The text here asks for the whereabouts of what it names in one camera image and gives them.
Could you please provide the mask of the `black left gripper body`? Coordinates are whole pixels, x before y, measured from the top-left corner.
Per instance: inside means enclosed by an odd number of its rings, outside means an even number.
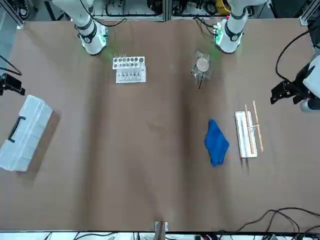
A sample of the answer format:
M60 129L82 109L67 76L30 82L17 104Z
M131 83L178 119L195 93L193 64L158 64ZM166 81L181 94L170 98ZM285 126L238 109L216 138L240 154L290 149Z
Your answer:
M311 98L309 89L303 84L305 78L311 74L310 71L302 72L300 71L293 81L293 84L297 88L296 93L293 97L293 104L296 105L301 101L308 101Z

